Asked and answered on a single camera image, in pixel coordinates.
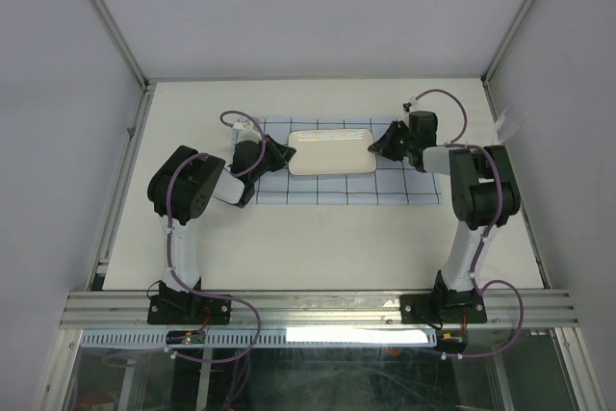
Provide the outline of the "white rectangular plate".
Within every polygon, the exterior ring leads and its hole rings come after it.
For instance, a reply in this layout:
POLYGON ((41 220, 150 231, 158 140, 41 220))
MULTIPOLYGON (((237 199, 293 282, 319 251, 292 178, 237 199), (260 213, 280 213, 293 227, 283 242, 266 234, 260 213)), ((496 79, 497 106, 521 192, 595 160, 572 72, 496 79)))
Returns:
POLYGON ((288 139, 295 150, 288 169, 294 176, 374 173, 372 143, 372 133, 362 128, 295 131, 288 139))

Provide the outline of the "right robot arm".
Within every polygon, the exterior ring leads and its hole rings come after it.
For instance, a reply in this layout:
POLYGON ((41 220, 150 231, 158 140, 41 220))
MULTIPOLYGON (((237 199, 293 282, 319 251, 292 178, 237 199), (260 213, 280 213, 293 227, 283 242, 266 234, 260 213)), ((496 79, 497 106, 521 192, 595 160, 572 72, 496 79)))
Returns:
POLYGON ((497 232, 518 214, 521 195, 504 146, 439 145, 437 129, 435 114, 412 112, 406 120, 392 122, 369 151, 449 178, 458 225, 449 258, 437 273, 430 309, 438 320, 453 321, 480 294, 480 267, 497 232))

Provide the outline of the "right aluminium frame post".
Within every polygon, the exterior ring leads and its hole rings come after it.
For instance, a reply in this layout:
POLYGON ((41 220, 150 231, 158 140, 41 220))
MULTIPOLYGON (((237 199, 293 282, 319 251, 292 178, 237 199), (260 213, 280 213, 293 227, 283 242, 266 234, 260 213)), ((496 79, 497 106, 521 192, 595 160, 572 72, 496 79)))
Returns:
POLYGON ((484 87, 490 85, 491 80, 497 74, 502 61, 505 58, 509 48, 513 44, 514 39, 525 24, 526 18, 529 16, 537 0, 522 0, 517 10, 515 11, 512 20, 507 26, 505 33, 500 40, 495 53, 493 54, 489 64, 481 74, 481 82, 484 87))

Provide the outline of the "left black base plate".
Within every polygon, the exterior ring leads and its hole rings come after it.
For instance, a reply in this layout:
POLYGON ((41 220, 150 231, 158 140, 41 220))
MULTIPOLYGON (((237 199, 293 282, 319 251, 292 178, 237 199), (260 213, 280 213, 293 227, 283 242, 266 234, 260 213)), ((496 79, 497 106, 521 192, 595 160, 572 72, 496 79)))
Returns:
POLYGON ((231 302, 192 294, 154 295, 147 323, 152 325, 228 325, 231 302))

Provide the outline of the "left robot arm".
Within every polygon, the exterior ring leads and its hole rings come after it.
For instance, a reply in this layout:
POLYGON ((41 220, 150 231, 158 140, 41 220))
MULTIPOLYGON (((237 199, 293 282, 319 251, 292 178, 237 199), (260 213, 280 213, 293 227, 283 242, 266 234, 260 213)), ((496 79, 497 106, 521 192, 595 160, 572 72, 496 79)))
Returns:
POLYGON ((267 173, 286 167, 296 150, 266 135, 261 141, 236 143, 230 166, 217 156, 181 145, 153 175, 147 198, 165 233, 165 288, 174 291, 167 309, 180 322, 201 312, 201 299, 192 294, 200 282, 197 228, 212 198, 239 208, 247 205, 256 184, 267 173))

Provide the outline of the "blue checkered cloth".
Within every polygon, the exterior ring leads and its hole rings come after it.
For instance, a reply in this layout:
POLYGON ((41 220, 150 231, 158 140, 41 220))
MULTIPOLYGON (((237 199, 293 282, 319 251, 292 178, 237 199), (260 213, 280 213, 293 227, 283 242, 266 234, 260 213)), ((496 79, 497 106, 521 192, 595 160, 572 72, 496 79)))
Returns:
MULTIPOLYGON (((393 118, 341 116, 259 116, 264 132, 285 143, 294 131, 359 128, 378 139, 393 118)), ((260 205, 431 205, 445 202, 442 185, 434 174, 417 172, 404 160, 376 158, 373 173, 296 176, 286 168, 261 177, 252 204, 260 205)))

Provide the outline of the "left aluminium frame post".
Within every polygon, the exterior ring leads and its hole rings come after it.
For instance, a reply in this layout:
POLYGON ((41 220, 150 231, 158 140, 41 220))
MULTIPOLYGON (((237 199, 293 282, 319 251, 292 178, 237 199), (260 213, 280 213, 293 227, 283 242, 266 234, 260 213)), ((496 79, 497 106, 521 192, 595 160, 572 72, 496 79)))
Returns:
POLYGON ((141 90, 146 90, 149 84, 148 78, 130 49, 125 36, 120 31, 107 3, 105 0, 88 1, 132 78, 141 90))

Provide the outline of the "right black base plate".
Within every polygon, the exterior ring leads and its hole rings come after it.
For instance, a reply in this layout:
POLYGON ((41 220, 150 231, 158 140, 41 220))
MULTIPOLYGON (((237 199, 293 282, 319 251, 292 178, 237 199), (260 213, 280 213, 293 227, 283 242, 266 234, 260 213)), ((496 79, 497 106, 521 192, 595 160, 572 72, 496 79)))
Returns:
POLYGON ((401 322, 424 323, 435 327, 445 324, 484 324, 485 303, 475 291, 458 295, 405 294, 399 297, 401 322))

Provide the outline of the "aluminium frame post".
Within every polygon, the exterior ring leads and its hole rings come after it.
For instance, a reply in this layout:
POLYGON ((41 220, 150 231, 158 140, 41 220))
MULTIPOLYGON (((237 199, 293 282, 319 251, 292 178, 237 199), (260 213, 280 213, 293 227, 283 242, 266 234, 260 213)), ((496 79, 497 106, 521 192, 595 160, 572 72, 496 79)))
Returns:
POLYGON ((515 11, 512 20, 507 26, 505 33, 500 40, 495 53, 493 54, 489 64, 481 74, 481 82, 484 87, 490 85, 491 80, 497 74, 502 61, 505 58, 509 48, 513 44, 514 39, 525 24, 526 18, 529 16, 537 0, 522 0, 517 10, 515 11))
POLYGON ((107 3, 105 0, 88 1, 132 78, 141 90, 146 90, 149 84, 148 78, 130 49, 125 36, 120 31, 107 3))

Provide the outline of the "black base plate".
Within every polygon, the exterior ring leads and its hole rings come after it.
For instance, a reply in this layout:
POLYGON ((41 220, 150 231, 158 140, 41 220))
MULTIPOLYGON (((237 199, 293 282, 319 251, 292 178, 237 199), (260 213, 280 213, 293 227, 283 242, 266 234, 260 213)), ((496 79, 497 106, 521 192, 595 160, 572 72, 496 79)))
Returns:
POLYGON ((445 324, 484 324, 485 303, 475 291, 458 295, 405 294, 399 297, 401 322, 424 323, 435 327, 445 324))
POLYGON ((231 302, 192 294, 154 295, 147 323, 152 325, 228 325, 231 302))

